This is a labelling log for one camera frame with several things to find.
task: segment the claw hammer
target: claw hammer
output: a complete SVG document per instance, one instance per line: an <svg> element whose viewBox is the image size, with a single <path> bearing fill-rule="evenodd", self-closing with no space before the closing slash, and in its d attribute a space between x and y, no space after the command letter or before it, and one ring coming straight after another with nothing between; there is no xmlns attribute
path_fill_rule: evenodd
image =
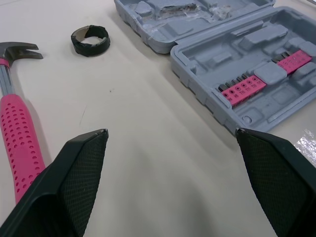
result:
<svg viewBox="0 0 316 237"><path fill-rule="evenodd" d="M21 58L42 59L35 44L22 42L0 43L0 100L1 131L14 180L15 202L19 202L28 187L45 165L28 108L14 92L10 67Z"/></svg>

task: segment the hammer handle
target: hammer handle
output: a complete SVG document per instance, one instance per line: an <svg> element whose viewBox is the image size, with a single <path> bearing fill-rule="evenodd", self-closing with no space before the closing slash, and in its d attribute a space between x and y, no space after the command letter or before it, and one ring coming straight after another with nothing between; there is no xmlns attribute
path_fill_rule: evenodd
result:
<svg viewBox="0 0 316 237"><path fill-rule="evenodd" d="M23 100L9 94L0 100L1 131L18 203L45 165L33 121Z"/></svg>

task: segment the tool case compartment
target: tool case compartment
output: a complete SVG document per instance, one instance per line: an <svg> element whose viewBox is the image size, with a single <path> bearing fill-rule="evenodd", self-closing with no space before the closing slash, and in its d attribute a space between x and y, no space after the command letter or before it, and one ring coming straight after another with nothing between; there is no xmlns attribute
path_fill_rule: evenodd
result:
<svg viewBox="0 0 316 237"><path fill-rule="evenodd" d="M270 0L115 3L154 51L171 50L180 81L233 135L269 131L316 97L316 22L294 9Z"/></svg>

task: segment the hammer head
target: hammer head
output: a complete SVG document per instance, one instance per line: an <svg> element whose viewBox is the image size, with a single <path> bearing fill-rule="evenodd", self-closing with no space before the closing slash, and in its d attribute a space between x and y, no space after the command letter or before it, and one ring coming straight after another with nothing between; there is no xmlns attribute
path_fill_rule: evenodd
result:
<svg viewBox="0 0 316 237"><path fill-rule="evenodd" d="M40 53L36 53L30 50L38 50L36 44L22 43L22 42L3 42L0 43L0 58L8 61L11 66L13 62L21 58L33 58L42 59L43 56Z"/></svg>

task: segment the black rubber ring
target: black rubber ring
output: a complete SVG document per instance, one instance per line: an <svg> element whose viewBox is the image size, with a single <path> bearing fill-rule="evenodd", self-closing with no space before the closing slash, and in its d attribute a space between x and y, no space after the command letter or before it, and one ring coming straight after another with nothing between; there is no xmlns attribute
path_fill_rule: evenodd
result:
<svg viewBox="0 0 316 237"><path fill-rule="evenodd" d="M81 43L85 38L96 36L102 41L96 44ZM71 41L75 51L86 57L99 55L104 53L110 47L110 37L108 32L102 26L85 26L71 35Z"/></svg>

